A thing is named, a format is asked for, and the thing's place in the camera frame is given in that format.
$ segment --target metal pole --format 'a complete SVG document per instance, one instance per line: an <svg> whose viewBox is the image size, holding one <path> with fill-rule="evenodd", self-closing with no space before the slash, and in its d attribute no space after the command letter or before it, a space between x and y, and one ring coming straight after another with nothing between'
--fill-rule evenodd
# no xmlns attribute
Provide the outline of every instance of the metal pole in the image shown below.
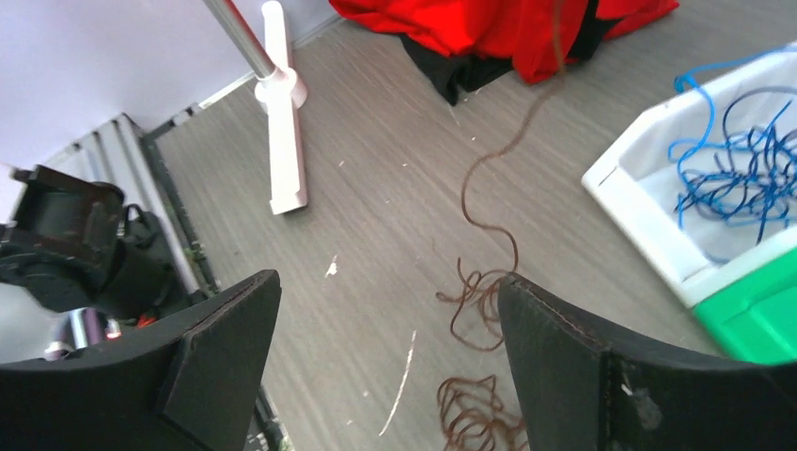
<svg viewBox="0 0 797 451"><path fill-rule="evenodd" d="M272 59L266 54L255 33L252 32L252 28L249 28L232 0L204 1L216 21L222 25L229 38L235 42L235 46L246 58L255 75L259 79L263 79L273 74L275 68Z"/></svg>
<svg viewBox="0 0 797 451"><path fill-rule="evenodd" d="M75 349L79 350L88 346L86 337L86 326L83 323L83 310L78 308L70 312L70 324L72 326L72 338L74 339Z"/></svg>

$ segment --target black cloth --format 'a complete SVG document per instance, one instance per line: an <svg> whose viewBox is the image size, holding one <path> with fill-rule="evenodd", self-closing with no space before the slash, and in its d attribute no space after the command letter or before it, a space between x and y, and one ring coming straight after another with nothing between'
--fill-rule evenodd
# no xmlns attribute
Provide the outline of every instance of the black cloth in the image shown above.
<svg viewBox="0 0 797 451"><path fill-rule="evenodd" d="M595 17L599 0L590 0L585 17L567 58L587 61L598 50L603 37L620 19L603 21ZM460 100L460 87L475 91L512 70L507 58L480 58L474 54L446 57L418 44L407 35L399 35L407 55L429 78L434 89L451 105Z"/></svg>

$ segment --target white wall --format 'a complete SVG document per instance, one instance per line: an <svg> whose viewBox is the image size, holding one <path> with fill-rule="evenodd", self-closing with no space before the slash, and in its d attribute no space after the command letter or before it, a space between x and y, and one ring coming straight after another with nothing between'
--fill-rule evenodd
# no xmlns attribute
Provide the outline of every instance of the white wall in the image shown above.
<svg viewBox="0 0 797 451"><path fill-rule="evenodd" d="M265 0L236 0L262 38ZM335 17L283 0L302 39ZM249 71L201 0L0 0L0 163L43 163L120 113L145 129ZM0 223L21 185L0 165ZM41 356L54 320L0 284L0 363Z"/></svg>

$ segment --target blue string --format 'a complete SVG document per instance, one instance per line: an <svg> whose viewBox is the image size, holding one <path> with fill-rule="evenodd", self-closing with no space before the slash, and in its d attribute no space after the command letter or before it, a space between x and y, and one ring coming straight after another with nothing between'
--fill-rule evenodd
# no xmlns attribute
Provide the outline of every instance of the blue string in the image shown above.
<svg viewBox="0 0 797 451"><path fill-rule="evenodd" d="M780 47L746 58L701 66L676 77L673 86L679 93L691 88L699 93L709 106L706 130L699 139L686 138L673 141L667 149L667 158L676 165L684 192L679 193L675 211L678 225L684 228L683 213L695 209L703 218L722 221L727 226L758 225L756 244L763 240L767 225L779 223L789 227L797 215L791 213L791 202L797 201L797 130L779 135L776 122L791 107L792 101L779 110L766 127L754 125L744 132L731 132L727 121L731 110L741 101L752 96L779 93L797 96L797 88L791 86L765 86L750 90L734 100L722 116L723 142L711 142L711 132L716 122L714 101L695 80L695 74L703 70L727 69L759 59L768 54L794 52L797 48ZM676 148L687 149L676 155ZM687 162L699 151L713 152L713 169L686 168ZM742 157L746 163L739 163ZM727 259L706 256L717 263Z"/></svg>

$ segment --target tangled brown cord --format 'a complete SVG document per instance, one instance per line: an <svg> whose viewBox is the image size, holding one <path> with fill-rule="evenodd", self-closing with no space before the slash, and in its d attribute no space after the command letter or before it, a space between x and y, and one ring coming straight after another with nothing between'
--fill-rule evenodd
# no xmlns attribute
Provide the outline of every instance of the tangled brown cord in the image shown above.
<svg viewBox="0 0 797 451"><path fill-rule="evenodd" d="M468 184L477 168L490 160L501 158L514 150L523 140L534 116L537 115L542 105L548 101L561 87L565 74L564 53L559 37L559 19L561 17L564 0L555 0L553 46L556 63L559 68L558 77L554 84L544 91L529 106L520 128L512 139L501 149L479 157L468 168L462 181L460 202L462 215L472 226L486 232L498 232L509 239L512 245L512 266L506 270L491 270L487 272L473 271L465 276L462 271L462 258L457 258L457 276L462 282L462 291L459 296L448 296L442 292L437 293L437 299L444 303L457 305L456 312L449 324L449 331L458 341L472 350L490 352L497 350L504 343L504 335L500 330L496 294L498 286L507 272L518 269L520 253L515 237L506 228L477 221L471 216L465 202ZM483 287L485 281L491 280L489 285ZM474 343L457 332L457 320L465 307L474 306L487 332L495 341L487 346ZM521 442L525 433L525 421L520 415L506 412L504 402L495 393L497 377L491 375L481 380L468 380L464 378L448 378L437 389L437 405L440 408L440 427L445 435L444 451L497 451L503 445L508 451L528 451L528 441Z"/></svg>

